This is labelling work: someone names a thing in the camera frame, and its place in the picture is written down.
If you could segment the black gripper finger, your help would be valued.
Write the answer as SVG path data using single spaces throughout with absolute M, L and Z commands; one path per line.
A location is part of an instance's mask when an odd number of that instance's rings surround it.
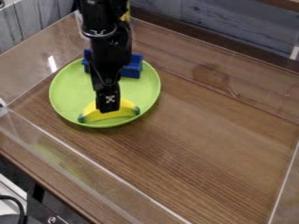
M 102 113 L 119 111 L 120 108 L 120 87 L 114 85 L 96 85 L 96 109 Z

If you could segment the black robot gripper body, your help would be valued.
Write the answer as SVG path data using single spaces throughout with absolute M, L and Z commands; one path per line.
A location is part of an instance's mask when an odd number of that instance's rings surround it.
M 132 35 L 130 30 L 116 30 L 110 36 L 91 38 L 90 71 L 94 90 L 114 86 L 119 81 L 119 71 L 130 63 Z

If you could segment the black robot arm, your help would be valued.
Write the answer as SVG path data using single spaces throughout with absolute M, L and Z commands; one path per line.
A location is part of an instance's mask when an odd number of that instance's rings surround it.
M 102 113 L 120 109 L 120 71 L 131 62 L 132 34 L 127 0 L 78 0 L 82 34 L 90 40 L 88 71 Z

